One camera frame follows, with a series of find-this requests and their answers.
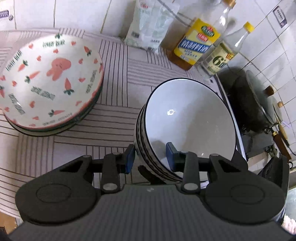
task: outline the yellow label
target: yellow label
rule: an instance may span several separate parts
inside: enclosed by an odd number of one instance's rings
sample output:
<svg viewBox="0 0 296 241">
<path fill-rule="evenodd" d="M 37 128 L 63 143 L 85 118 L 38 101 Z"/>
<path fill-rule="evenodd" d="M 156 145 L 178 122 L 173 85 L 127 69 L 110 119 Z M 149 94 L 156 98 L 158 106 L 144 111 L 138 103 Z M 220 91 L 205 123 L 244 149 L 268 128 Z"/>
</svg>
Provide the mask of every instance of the yellow label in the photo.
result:
<svg viewBox="0 0 296 241">
<path fill-rule="evenodd" d="M 197 19 L 174 49 L 174 53 L 194 65 L 219 37 L 220 34 L 215 28 Z"/>
<path fill-rule="evenodd" d="M 230 48 L 224 42 L 222 42 L 205 59 L 203 64 L 210 75 L 216 74 L 230 60 L 232 60 L 234 56 L 235 54 L 230 50 Z"/>
</svg>

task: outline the stack of bowls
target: stack of bowls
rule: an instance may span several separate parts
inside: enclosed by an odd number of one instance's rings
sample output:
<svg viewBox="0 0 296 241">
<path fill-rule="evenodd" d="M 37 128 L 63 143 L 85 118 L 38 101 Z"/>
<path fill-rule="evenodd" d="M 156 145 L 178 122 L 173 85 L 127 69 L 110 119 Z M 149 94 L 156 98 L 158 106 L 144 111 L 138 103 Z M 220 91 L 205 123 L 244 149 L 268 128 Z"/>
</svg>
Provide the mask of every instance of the stack of bowls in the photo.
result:
<svg viewBox="0 0 296 241">
<path fill-rule="evenodd" d="M 171 171 L 167 142 L 203 158 L 218 153 L 231 160 L 236 148 L 234 122 L 224 102 L 204 84 L 185 78 L 167 80 L 154 89 L 139 113 L 134 139 L 137 154 L 170 181 L 181 181 L 183 173 Z M 200 180 L 208 180 L 206 172 L 200 172 Z"/>
<path fill-rule="evenodd" d="M 92 43 L 62 34 L 34 40 L 0 75 L 0 104 L 8 122 L 31 136 L 48 136 L 79 122 L 103 85 L 102 59 Z"/>
</svg>

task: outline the striped tablecloth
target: striped tablecloth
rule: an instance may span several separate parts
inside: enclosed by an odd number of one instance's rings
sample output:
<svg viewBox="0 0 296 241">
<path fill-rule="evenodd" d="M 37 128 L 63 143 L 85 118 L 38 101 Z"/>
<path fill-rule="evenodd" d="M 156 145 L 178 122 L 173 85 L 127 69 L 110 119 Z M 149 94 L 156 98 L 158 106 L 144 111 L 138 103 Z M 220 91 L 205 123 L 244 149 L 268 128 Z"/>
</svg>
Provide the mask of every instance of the striped tablecloth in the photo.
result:
<svg viewBox="0 0 296 241">
<path fill-rule="evenodd" d="M 169 62 L 166 51 L 150 53 L 124 45 L 119 38 L 88 33 L 82 29 L 45 28 L 29 31 L 0 31 L 0 70 L 24 44 L 48 34 L 68 34 L 95 42 L 105 68 L 101 97 L 78 125 L 50 137 L 30 137 L 14 130 L 0 114 L 0 211 L 19 217 L 15 194 L 24 183 L 81 155 L 103 158 L 123 152 L 133 143 L 134 125 L 151 91 L 161 82 L 186 77 L 203 81 L 221 97 L 218 84 L 201 80 L 195 68 L 184 71 Z M 121 185 L 147 182 L 137 171 L 120 174 Z M 93 185 L 99 187 L 100 174 Z"/>
</svg>

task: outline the wok lid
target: wok lid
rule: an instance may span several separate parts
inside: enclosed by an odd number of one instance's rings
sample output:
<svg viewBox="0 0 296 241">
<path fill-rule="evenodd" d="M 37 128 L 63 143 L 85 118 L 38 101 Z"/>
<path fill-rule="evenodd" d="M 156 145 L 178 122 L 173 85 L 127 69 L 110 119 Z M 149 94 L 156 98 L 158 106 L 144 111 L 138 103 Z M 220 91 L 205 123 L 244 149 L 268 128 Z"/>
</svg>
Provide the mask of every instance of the wok lid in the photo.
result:
<svg viewBox="0 0 296 241">
<path fill-rule="evenodd" d="M 276 123 L 276 115 L 281 122 L 281 111 L 274 96 L 268 96 L 265 94 L 265 88 L 263 87 L 263 84 L 250 70 L 247 70 L 246 72 L 246 80 L 254 94 L 254 98 L 259 108 L 263 111 L 269 122 L 271 124 Z"/>
</svg>

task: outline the packaged food bag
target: packaged food bag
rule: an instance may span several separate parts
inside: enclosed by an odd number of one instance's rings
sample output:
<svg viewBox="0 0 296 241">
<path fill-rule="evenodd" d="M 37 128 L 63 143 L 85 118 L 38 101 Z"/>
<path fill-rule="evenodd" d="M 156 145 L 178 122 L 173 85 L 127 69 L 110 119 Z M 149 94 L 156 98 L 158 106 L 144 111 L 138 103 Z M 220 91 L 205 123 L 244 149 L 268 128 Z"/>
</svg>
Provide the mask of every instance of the packaged food bag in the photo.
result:
<svg viewBox="0 0 296 241">
<path fill-rule="evenodd" d="M 179 8 L 179 4 L 167 0 L 136 0 L 133 22 L 124 43 L 158 51 Z"/>
</svg>

